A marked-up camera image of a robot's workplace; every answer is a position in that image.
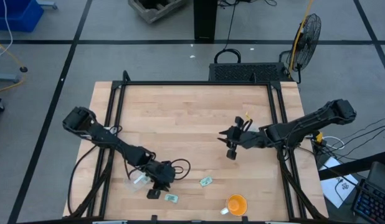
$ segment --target orange cup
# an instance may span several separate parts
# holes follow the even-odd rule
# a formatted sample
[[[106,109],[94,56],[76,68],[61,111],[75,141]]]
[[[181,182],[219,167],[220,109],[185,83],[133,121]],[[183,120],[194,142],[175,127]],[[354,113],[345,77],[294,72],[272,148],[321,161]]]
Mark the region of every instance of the orange cup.
[[[226,201],[226,207],[220,213],[225,215],[231,213],[235,216],[241,216],[248,210],[247,200],[242,195],[231,195]]]

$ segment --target white paper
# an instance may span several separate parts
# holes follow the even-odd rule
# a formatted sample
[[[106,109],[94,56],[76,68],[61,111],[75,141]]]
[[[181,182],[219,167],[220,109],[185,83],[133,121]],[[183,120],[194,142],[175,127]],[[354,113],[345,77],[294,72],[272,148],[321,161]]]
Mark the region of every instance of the white paper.
[[[327,167],[334,167],[334,166],[340,165],[340,163],[336,159],[330,157],[325,162],[325,165]],[[348,180],[350,180],[353,183],[355,183],[355,184],[358,183],[358,181],[352,175],[346,175],[345,177]],[[337,177],[337,178],[332,178],[332,179],[322,180],[321,181],[321,187],[323,188],[324,196],[330,202],[332,202],[332,204],[334,204],[336,208],[339,208],[342,205],[343,201],[340,199],[338,194],[335,192],[335,186],[337,184],[338,184],[338,186],[336,187],[336,190],[338,191],[338,193],[341,196],[341,198],[343,199],[343,201],[346,200],[346,198],[349,196],[350,192],[354,189],[354,185],[352,185],[351,183],[347,182],[342,177]]]

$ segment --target metal stand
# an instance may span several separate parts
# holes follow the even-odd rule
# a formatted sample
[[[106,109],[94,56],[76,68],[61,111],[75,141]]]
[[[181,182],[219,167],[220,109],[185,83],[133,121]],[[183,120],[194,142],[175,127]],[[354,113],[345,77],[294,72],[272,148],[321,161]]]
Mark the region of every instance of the metal stand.
[[[57,10],[58,7],[57,5],[55,4],[55,2],[52,2],[52,1],[40,1],[40,0],[36,0],[36,2],[40,5],[40,6],[49,6],[49,7],[52,7],[54,10]]]
[[[269,97],[269,105],[270,105],[270,112],[272,115],[272,121],[273,123],[278,123],[277,120],[277,112],[275,109],[275,101],[273,98],[273,91],[272,88],[275,88],[277,91],[277,98],[278,102],[280,105],[280,111],[282,115],[282,121],[287,122],[287,114],[285,111],[285,106],[283,103],[283,96],[282,96],[282,89],[280,82],[133,82],[130,81],[130,78],[126,72],[123,73],[123,80],[122,81],[113,81],[112,82],[112,87],[111,87],[111,93],[110,93],[110,99],[108,102],[108,108],[107,108],[107,115],[105,118],[105,125],[108,126],[110,123],[111,117],[112,117],[112,112],[113,112],[113,105],[115,101],[115,92],[120,91],[120,96],[118,99],[118,106],[116,109],[116,116],[115,116],[115,126],[118,126],[120,123],[120,118],[121,118],[121,112],[123,109],[123,100],[124,100],[124,95],[125,95],[125,90],[127,86],[132,86],[132,85],[255,85],[255,86],[264,86],[267,88],[267,93]],[[99,182],[97,180],[98,177],[100,177],[102,165],[103,165],[103,160],[104,160],[104,150],[105,149],[100,149],[100,152],[98,153],[98,159],[97,159],[97,166],[96,166],[96,171],[94,175],[94,180],[93,184]],[[295,157],[293,155],[293,152],[290,153],[290,162],[291,162],[291,169],[293,173],[293,178],[294,181],[299,184],[299,177],[298,177],[298,171],[297,171],[297,165],[295,161]],[[113,165],[113,156],[114,156],[114,151],[111,150],[108,155],[108,160],[107,160],[107,166],[112,166]],[[292,205],[292,197],[291,197],[291,192],[290,192],[290,184],[286,180],[284,176],[282,176],[282,182],[284,186],[284,194],[285,194],[285,203],[287,206],[288,210],[288,219],[289,220],[294,220],[297,219],[294,216],[293,212],[293,205]],[[151,222],[149,220],[118,220],[118,221],[107,221],[107,222],[100,222],[104,220],[105,217],[105,209],[107,205],[107,200],[108,200],[108,192],[109,192],[109,184],[110,184],[110,175],[107,176],[105,179],[105,182],[103,184],[103,191],[102,191],[102,200],[100,202],[100,207],[98,208],[98,216],[94,217],[93,212],[95,208],[95,197],[93,197],[90,201],[90,204],[88,205],[87,208],[87,217],[81,218],[81,217],[67,217],[63,218],[61,220],[49,220],[49,221],[41,221],[41,222],[33,222],[33,223],[51,223],[51,224],[59,224],[59,223],[66,223],[66,224],[71,224],[71,223],[116,223],[116,224],[125,224],[130,223],[130,224],[137,224],[137,223],[194,223],[195,221],[157,221],[157,216],[153,215],[153,219]],[[310,221],[317,221],[318,223],[328,223],[328,220],[307,220],[306,218],[306,213],[305,213],[305,208],[302,204],[302,201],[300,198],[298,199],[298,205],[299,205],[299,211],[300,211],[300,218],[299,221],[308,221],[308,223],[313,223]],[[218,222],[208,222],[208,221],[203,221],[202,223],[207,223],[207,224],[216,224]],[[235,223],[241,223],[241,224],[248,224],[248,223],[259,223],[259,224],[264,224],[267,222],[250,222],[248,221],[247,217],[242,217],[242,221],[239,222],[231,222],[231,221],[225,221],[221,223],[230,223],[230,224],[235,224]]]

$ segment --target floor tile line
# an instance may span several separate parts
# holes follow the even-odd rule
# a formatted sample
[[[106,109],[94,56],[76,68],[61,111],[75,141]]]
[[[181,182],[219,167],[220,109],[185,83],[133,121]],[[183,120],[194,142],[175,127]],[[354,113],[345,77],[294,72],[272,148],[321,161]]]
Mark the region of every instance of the floor tile line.
[[[378,39],[375,35],[375,32],[374,32],[373,28],[371,27],[371,24],[369,23],[367,15],[364,12],[364,9],[361,6],[359,0],[353,0],[353,1],[354,1],[354,4],[356,5],[356,8],[357,8],[359,14],[360,14],[361,20],[363,20],[364,26],[366,27],[367,32],[368,32],[371,40],[374,42],[374,46],[375,46],[375,49],[378,53],[379,59],[381,60],[382,65],[384,66],[384,69],[385,69],[385,53],[384,53],[384,50],[382,49],[381,45],[379,44],[381,42],[378,41]]]
[[[82,13],[82,16],[80,18],[79,24],[78,24],[78,28],[77,28],[75,36],[74,36],[74,39],[72,41],[72,45],[70,46],[68,56],[65,59],[64,67],[62,68],[57,86],[56,86],[55,91],[54,91],[53,98],[51,100],[51,103],[50,103],[50,106],[48,109],[48,112],[47,112],[45,120],[43,122],[43,127],[40,131],[40,134],[39,134],[39,137],[37,139],[34,151],[32,153],[31,160],[29,161],[28,168],[26,170],[24,179],[22,180],[21,187],[19,188],[16,201],[14,202],[14,206],[12,207],[11,214],[10,214],[10,217],[9,217],[9,220],[7,223],[14,224],[18,220],[18,216],[19,216],[21,209],[22,209],[22,204],[25,201],[25,197],[26,197],[28,188],[31,184],[34,171],[36,169],[40,154],[42,152],[44,141],[47,137],[47,133],[48,133],[49,128],[50,128],[50,124],[51,124],[51,121],[52,121],[52,118],[53,118],[53,115],[55,112],[55,108],[57,107],[57,103],[58,103],[59,98],[60,98],[62,87],[64,86],[65,78],[67,77],[67,74],[68,74],[68,71],[70,68],[70,64],[72,63],[72,59],[75,55],[75,49],[77,46],[77,41],[79,40],[80,35],[82,34],[83,27],[84,27],[84,24],[86,22],[86,18],[87,18],[87,15],[88,15],[88,12],[90,10],[91,5],[92,5],[92,0],[87,0],[85,8],[84,8],[83,13]]]
[[[13,44],[72,44],[73,40],[14,40]],[[77,44],[90,45],[161,45],[161,44],[225,44],[227,40],[78,40]],[[9,44],[10,40],[0,40]],[[293,40],[230,40],[229,44],[292,45]],[[385,45],[385,40],[319,40],[318,45]]]

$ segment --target black cable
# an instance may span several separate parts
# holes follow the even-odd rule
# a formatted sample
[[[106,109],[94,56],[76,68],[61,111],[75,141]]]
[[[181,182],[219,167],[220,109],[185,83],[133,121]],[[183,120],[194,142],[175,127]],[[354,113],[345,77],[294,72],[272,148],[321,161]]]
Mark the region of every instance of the black cable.
[[[344,164],[344,162],[340,160],[341,158],[338,158],[338,156],[341,156],[341,157],[344,157],[344,156],[339,155],[339,154],[337,154],[337,153],[335,153],[335,152],[331,152],[331,151],[330,151],[330,148],[328,148],[327,146],[325,146],[324,148],[327,149],[328,151],[321,150],[321,149],[320,149],[320,151],[321,151],[321,152],[324,152],[324,154],[327,154],[327,155],[329,155],[330,157],[336,159],[338,162]],[[354,160],[354,161],[357,160],[357,159],[353,159],[353,158],[349,158],[349,157],[346,157],[346,158],[347,158],[347,159]],[[356,174],[359,175],[360,177],[366,179],[365,176],[360,175],[360,174],[358,174],[358,173],[356,173]]]
[[[348,156],[349,154],[351,154],[351,153],[352,153],[354,150],[356,150],[357,148],[359,148],[359,147],[365,145],[367,142],[373,140],[376,136],[380,135],[383,131],[385,131],[385,129],[382,129],[380,132],[378,132],[376,135],[374,135],[371,139],[368,139],[367,141],[365,141],[364,143],[360,144],[359,146],[354,147],[352,150],[350,150],[349,153],[347,153],[347,154],[344,155],[344,156]]]
[[[370,127],[371,125],[378,124],[379,122],[384,121],[384,120],[385,120],[385,118],[379,119],[379,120],[377,120],[377,121],[375,121],[375,122],[373,122],[373,123],[367,125],[365,128],[360,129],[359,131],[357,131],[357,132],[355,132],[355,133],[353,133],[353,134],[351,134],[351,135],[349,135],[349,136],[346,136],[346,137],[341,138],[341,140],[350,138],[351,136],[354,136],[355,134],[359,133],[360,131],[364,131],[365,129],[367,129],[367,128]]]
[[[175,170],[176,170],[176,168],[179,168],[179,169],[181,169],[181,171],[180,172],[174,172],[175,174],[182,174],[183,172],[184,172],[184,169],[183,169],[183,167],[181,167],[181,166],[174,166],[173,167]]]
[[[376,130],[379,130],[379,129],[381,129],[381,128],[385,128],[385,125],[384,125],[384,126],[381,126],[381,127],[378,127],[378,128],[376,128],[376,129],[374,129],[374,130],[371,130],[371,131],[369,131],[369,132],[366,132],[366,133],[364,133],[364,134],[361,134],[361,135],[359,135],[359,136],[356,136],[356,137],[354,137],[353,139],[350,139],[347,143],[345,143],[345,146],[346,146],[347,144],[351,143],[353,140],[355,140],[355,139],[357,139],[357,138],[360,138],[360,137],[362,137],[362,136],[365,136],[365,135],[367,135],[367,134],[369,134],[369,133],[373,133],[373,132],[375,132]],[[339,148],[336,148],[336,149],[331,150],[331,152],[336,151],[336,150],[339,150],[340,148],[342,148],[342,146],[339,147]]]
[[[117,131],[116,131],[116,133],[115,134],[118,134],[119,132],[121,132],[123,130],[123,127],[122,126],[118,126],[118,129],[117,129]],[[70,207],[70,192],[71,192],[71,190],[72,190],[72,182],[73,182],[73,180],[74,180],[74,175],[75,175],[75,171],[76,171],[76,168],[79,166],[79,164],[80,164],[80,162],[84,159],[84,158],[86,158],[86,156],[88,156],[95,148],[97,147],[97,145],[94,145],[91,149],[89,149],[77,162],[76,162],[76,164],[75,164],[75,166],[74,166],[74,169],[72,170],[72,173],[71,173],[71,175],[70,175],[70,180],[69,180],[69,186],[68,186],[68,196],[67,196],[67,206],[68,206],[68,212],[69,212],[69,214],[72,214],[73,213],[73,211],[72,211],[72,209],[71,209],[71,207]]]
[[[277,159],[280,161],[280,170],[281,173],[283,173],[283,176],[288,180],[288,183],[292,186],[297,196],[302,200],[304,206],[306,206],[307,210],[309,211],[310,215],[314,219],[326,219],[318,210],[317,208],[310,202],[310,199],[305,195],[302,188],[295,182],[293,179],[293,176],[291,172],[288,170],[288,167],[283,161],[283,158],[281,157],[282,152],[280,150],[277,151]]]
[[[176,160],[172,161],[172,162],[170,163],[170,165],[174,164],[174,163],[177,162],[177,161],[184,161],[184,162],[187,162],[187,164],[188,164],[188,170],[187,170],[186,174],[185,174],[184,176],[180,177],[180,178],[174,178],[175,180],[183,180],[183,179],[184,179],[185,177],[187,177],[187,175],[190,173],[190,170],[191,170],[191,164],[190,164],[190,162],[189,162],[187,159],[176,159]]]
[[[147,165],[148,165],[148,164],[145,164],[145,165],[142,165],[142,166],[139,166],[139,167],[136,167],[136,168],[132,169],[132,170],[130,171],[130,173],[129,173],[129,177],[131,176],[131,174],[132,174],[134,171],[136,171],[136,170],[138,170],[138,169],[142,169],[142,168],[146,167]]]
[[[304,150],[304,151],[306,151],[306,152],[309,152],[309,153],[315,155],[314,152],[311,152],[311,151],[308,150],[308,149],[305,149],[305,148],[302,148],[302,147],[299,147],[299,149],[302,149],[302,150]],[[364,188],[362,188],[361,186],[359,186],[359,185],[353,183],[352,181],[350,181],[349,179],[347,179],[344,175],[342,175],[342,174],[340,174],[339,172],[337,172],[337,171],[335,171],[335,170],[329,168],[329,167],[326,166],[324,163],[322,163],[322,162],[320,162],[320,161],[318,161],[318,163],[320,163],[321,166],[324,166],[325,168],[327,168],[330,172],[336,174],[338,177],[344,178],[344,180],[346,180],[347,182],[349,182],[351,185],[355,186],[357,189],[359,189],[359,190],[365,192],[366,194],[368,194],[368,195],[370,195],[370,196],[372,196],[372,197],[376,197],[376,196],[374,196],[373,193],[369,192],[367,189],[364,189]]]
[[[126,159],[123,159],[123,163],[125,165],[126,176],[128,177],[128,180],[130,180],[130,174],[129,174],[128,166],[126,164]]]
[[[240,3],[239,0],[235,0],[234,3],[229,3],[227,2],[227,0],[220,0],[217,2],[217,5],[220,6],[220,7],[229,7],[229,6],[236,6]]]
[[[232,10],[232,15],[231,15],[231,21],[230,21],[230,27],[229,27],[229,35],[227,36],[227,40],[226,40],[226,45],[224,46],[223,50],[221,50],[219,53],[216,54],[215,58],[214,58],[214,63],[217,63],[217,59],[219,58],[219,56],[221,54],[223,54],[224,52],[230,52],[230,53],[233,53],[237,56],[237,63],[241,63],[241,53],[236,50],[236,49],[226,49],[227,46],[229,45],[229,40],[230,40],[230,33],[231,33],[231,27],[232,27],[232,21],[234,20],[234,14],[235,14],[235,6],[238,5],[239,1],[236,0],[235,3],[233,4],[230,4],[228,3],[227,1],[224,0],[224,2],[226,2],[228,4],[228,6],[234,6],[233,10]]]
[[[227,48],[227,46],[229,45],[232,21],[234,20],[235,6],[238,4],[237,2],[239,2],[239,1],[235,0],[234,7],[232,9],[232,15],[231,15],[231,21],[230,21],[230,27],[229,27],[229,35],[227,36],[226,46],[224,46],[223,50],[225,50]]]
[[[89,155],[97,146],[93,146],[91,149],[89,149],[77,162],[76,162],[76,165],[74,166],[74,169],[72,170],[72,173],[70,175],[70,180],[69,180],[69,186],[68,186],[68,200],[67,200],[67,206],[68,206],[68,212],[69,214],[72,214],[73,211],[70,207],[70,191],[71,191],[71,188],[72,188],[72,181],[74,179],[74,175],[75,175],[75,171],[76,171],[76,168],[79,166],[80,162],[87,156]]]
[[[345,200],[343,200],[343,198],[341,197],[341,195],[340,195],[340,193],[337,191],[337,186],[340,184],[340,183],[342,183],[343,182],[343,179],[340,179],[339,181],[338,181],[338,183],[335,185],[335,192],[336,192],[336,194],[338,195],[338,197],[341,199],[341,201],[342,201],[342,203],[344,203],[345,205],[351,205],[352,203],[345,203]]]
[[[265,2],[269,5],[269,6],[277,6],[277,2],[275,0],[265,0]]]

